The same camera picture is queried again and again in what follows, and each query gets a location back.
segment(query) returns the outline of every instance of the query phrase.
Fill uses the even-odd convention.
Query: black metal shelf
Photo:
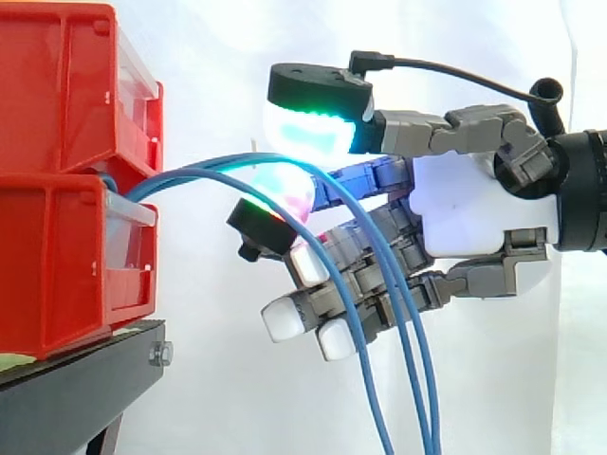
[[[163,320],[0,373],[0,454],[68,455],[99,435],[163,375],[150,354]]]

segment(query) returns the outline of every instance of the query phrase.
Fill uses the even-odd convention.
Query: white backdrop
[[[165,85],[167,169],[247,151],[252,137],[265,146],[261,113],[275,62],[346,65],[350,50],[362,48],[458,65],[521,89],[543,76],[570,83],[558,0],[112,3]],[[380,108],[442,114],[505,101],[412,70],[372,81]],[[568,100],[563,107],[567,116]],[[211,183],[155,199],[161,210],[156,316],[168,320],[175,361],[127,411],[118,454],[381,453],[357,360],[324,363],[311,335],[269,341],[259,311],[292,285],[281,266],[237,257],[238,235],[225,225],[236,199]],[[324,214],[312,226],[326,228],[343,217]],[[559,300],[555,266],[548,280],[516,300],[456,300],[424,316],[445,454],[550,452]],[[396,452],[421,453],[396,334],[380,337],[371,356]],[[561,364],[565,375],[567,366],[576,368]],[[560,386],[565,405],[573,402],[571,384]],[[557,407],[561,447],[570,442],[565,405]]]

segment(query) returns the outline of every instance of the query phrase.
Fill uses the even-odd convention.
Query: stacked red bins
[[[0,354],[45,358],[154,312],[162,88],[106,5],[0,3]]]

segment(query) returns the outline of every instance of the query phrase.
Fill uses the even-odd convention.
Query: white fingertip
[[[289,297],[281,297],[262,310],[262,319],[270,338],[275,343],[291,339],[305,332],[295,302]]]
[[[309,244],[297,245],[289,254],[305,287],[312,287],[329,279],[329,272]]]
[[[322,355],[328,362],[341,360],[357,352],[348,322],[345,319],[331,319],[317,332]]]

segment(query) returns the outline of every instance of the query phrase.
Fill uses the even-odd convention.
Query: white wall
[[[578,48],[572,129],[607,126],[607,52],[604,2],[563,2]],[[574,253],[563,257],[559,374],[555,400],[554,454],[602,455],[607,446],[607,257]]]
[[[121,24],[166,88],[166,168],[263,141],[269,66],[346,65],[353,48],[465,67],[526,90],[569,83],[557,0],[117,0]],[[374,75],[377,106],[437,114],[505,99],[403,70]],[[291,288],[278,264],[246,264],[225,225],[237,195],[195,183],[161,210],[159,308],[175,342],[166,376],[130,408],[120,455],[380,453],[358,362],[325,364],[313,336],[273,345],[260,309]],[[317,217],[330,226],[343,213]],[[424,317],[444,453],[546,454],[556,370],[559,268],[516,300],[456,300]],[[397,453],[421,453],[395,333],[371,348]]]

